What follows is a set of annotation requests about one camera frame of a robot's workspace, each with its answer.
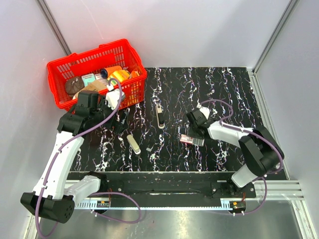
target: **white object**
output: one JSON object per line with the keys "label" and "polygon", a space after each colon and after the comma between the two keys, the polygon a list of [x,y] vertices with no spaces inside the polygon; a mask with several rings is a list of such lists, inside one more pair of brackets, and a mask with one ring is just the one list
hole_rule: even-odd
{"label": "white object", "polygon": [[[59,147],[72,137],[72,133],[64,131],[56,135],[56,142],[50,159],[46,165],[41,179],[33,188],[33,191],[35,191],[36,195],[39,195],[41,188],[43,188],[44,177],[54,155],[59,152]],[[82,137],[76,138],[68,143],[58,154],[48,177],[48,181],[45,185],[46,188],[44,190],[43,197],[47,198],[49,195],[51,195],[52,199],[59,200],[62,199],[64,195],[72,195],[73,201],[77,205],[83,199],[99,190],[101,181],[99,178],[94,176],[85,176],[81,181],[65,189],[67,175],[69,174],[75,154],[78,152],[83,141],[84,139]]]}
{"label": "white object", "polygon": [[165,123],[160,123],[160,118],[163,118],[163,111],[161,110],[161,104],[160,103],[157,103],[155,105],[155,109],[156,109],[156,119],[158,121],[158,127],[160,129],[163,129],[165,128]]}
{"label": "white object", "polygon": [[[239,145],[239,139],[243,136],[248,135],[248,133],[244,133],[243,130],[252,131],[252,128],[242,128],[238,127],[241,131],[236,131],[233,129],[226,128],[225,125],[229,125],[226,123],[223,123],[223,126],[220,124],[219,121],[216,121],[210,125],[208,128],[208,134],[212,139],[215,140],[222,140],[227,143],[230,143],[232,145],[235,145],[237,147],[240,147]],[[244,164],[236,173],[234,173],[231,177],[232,181],[235,183],[235,185],[239,188],[244,187],[248,183],[250,183],[252,180],[257,178],[255,174],[253,174],[247,167],[246,164]]]}
{"label": "white object", "polygon": [[209,112],[210,112],[210,110],[209,110],[208,107],[203,107],[203,106],[202,106],[202,107],[199,108],[199,111],[203,113],[203,115],[206,117],[206,119],[209,118]]}
{"label": "white object", "polygon": [[133,149],[134,153],[140,154],[141,153],[140,147],[138,143],[136,143],[135,139],[133,138],[133,135],[129,134],[126,138],[128,139],[128,142],[131,148]]}
{"label": "white object", "polygon": [[118,101],[120,99],[120,90],[119,89],[115,89],[111,92],[108,92],[105,96],[105,99],[108,102],[108,107],[110,107],[111,109],[115,109]]}
{"label": "white object", "polygon": [[[252,128],[245,128],[245,129],[249,131],[253,130]],[[216,121],[210,125],[210,127],[208,128],[208,134],[212,139],[222,140],[232,145],[235,145],[237,147],[240,147],[238,140],[241,137],[248,135],[248,133],[243,133],[240,131],[236,131],[236,130],[221,126],[219,121]]]}
{"label": "white object", "polygon": [[233,180],[234,184],[242,188],[246,186],[248,183],[258,178],[255,174],[253,174],[247,167],[247,164],[244,164],[237,172],[235,172],[231,176],[231,180]]}
{"label": "white object", "polygon": [[[56,141],[53,148],[53,152],[50,156],[50,159],[46,165],[46,168],[41,176],[41,179],[38,181],[36,186],[33,188],[36,195],[40,194],[41,188],[43,187],[44,177],[49,168],[49,165],[54,157],[54,155],[59,152],[59,147],[65,143],[67,140],[73,137],[72,133],[64,132],[58,133],[56,135]],[[49,195],[53,196],[52,199],[62,199],[64,195],[64,185],[67,178],[67,175],[70,171],[73,159],[82,145],[84,138],[78,137],[77,139],[68,143],[62,149],[62,152],[58,154],[55,163],[51,169],[48,181],[46,183],[46,189],[44,190],[43,197],[48,197]]]}
{"label": "white object", "polygon": [[112,84],[107,84],[107,83],[106,83],[106,88],[107,88],[109,91],[114,90],[114,86],[113,86]]}
{"label": "white object", "polygon": [[72,195],[75,205],[82,202],[87,196],[99,190],[101,180],[95,176],[85,176],[81,181],[64,189],[64,195]]}

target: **marble pattern table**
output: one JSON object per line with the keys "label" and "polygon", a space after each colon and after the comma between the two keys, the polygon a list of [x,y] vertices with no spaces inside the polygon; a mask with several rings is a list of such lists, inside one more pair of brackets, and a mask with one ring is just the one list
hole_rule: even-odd
{"label": "marble pattern table", "polygon": [[[203,147],[179,142],[186,113],[199,102],[222,99],[233,106],[227,123],[244,127],[262,124],[246,68],[148,68],[145,100],[129,107],[129,128],[121,135],[101,127],[86,136],[71,171],[236,171],[244,162],[240,149],[205,140]],[[163,107],[165,128],[157,127],[155,103]],[[207,104],[216,118],[229,114],[220,103]],[[129,147],[131,133],[140,155]]]}

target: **white wall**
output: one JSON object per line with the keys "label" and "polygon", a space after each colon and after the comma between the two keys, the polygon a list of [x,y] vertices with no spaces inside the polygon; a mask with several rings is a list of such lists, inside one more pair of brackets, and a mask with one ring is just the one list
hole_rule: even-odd
{"label": "white wall", "polygon": [[36,1],[0,3],[0,237],[22,238],[29,212],[20,204],[51,154],[59,110],[46,64],[64,56]]}
{"label": "white wall", "polygon": [[289,0],[47,0],[71,51],[127,38],[145,67],[253,67]]}
{"label": "white wall", "polygon": [[300,1],[257,75],[319,233],[319,1]]}

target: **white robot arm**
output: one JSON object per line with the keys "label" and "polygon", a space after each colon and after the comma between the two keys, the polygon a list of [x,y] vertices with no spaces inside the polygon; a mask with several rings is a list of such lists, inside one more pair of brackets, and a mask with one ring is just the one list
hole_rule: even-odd
{"label": "white robot arm", "polygon": [[[23,193],[20,202],[32,213],[35,214],[36,202],[40,192],[44,192],[41,199],[39,216],[60,223],[66,223],[74,210],[75,205],[83,199],[98,191],[107,191],[106,175],[90,172],[78,183],[65,189],[65,182],[70,171],[72,162],[84,138],[78,137],[70,141],[61,151],[62,144],[74,136],[84,132],[91,127],[102,122],[114,110],[120,94],[118,90],[111,90],[106,96],[100,96],[97,92],[81,91],[79,93],[77,105],[74,105],[61,119],[56,135],[56,142],[47,163],[47,166],[31,193]],[[127,112],[123,112],[120,122],[115,120],[116,115],[104,124],[115,133],[124,130]],[[47,182],[44,183],[45,176],[50,168],[50,164],[55,159],[50,170]]]}
{"label": "white robot arm", "polygon": [[263,177],[279,163],[276,152],[265,142],[247,133],[248,131],[270,142],[284,159],[284,153],[264,126],[253,129],[221,124],[220,121],[209,119],[209,112],[209,108],[199,105],[194,111],[186,114],[190,122],[187,136],[202,141],[204,139],[222,140],[241,148],[246,163],[229,180],[236,190],[240,190],[258,177]]}

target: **red basket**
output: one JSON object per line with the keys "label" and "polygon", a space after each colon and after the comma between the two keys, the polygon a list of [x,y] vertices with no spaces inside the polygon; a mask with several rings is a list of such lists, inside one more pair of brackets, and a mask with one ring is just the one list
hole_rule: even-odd
{"label": "red basket", "polygon": [[[69,110],[77,103],[65,92],[65,82],[72,77],[97,73],[101,68],[120,65],[127,67],[129,72],[138,71],[140,76],[126,80],[122,84],[125,100],[120,109],[134,105],[144,100],[144,83],[147,72],[135,49],[126,39],[100,45],[98,48],[83,52],[73,53],[69,56],[51,61],[47,64],[48,79],[51,92],[56,105],[60,109]],[[107,89],[100,91],[106,94]]]}

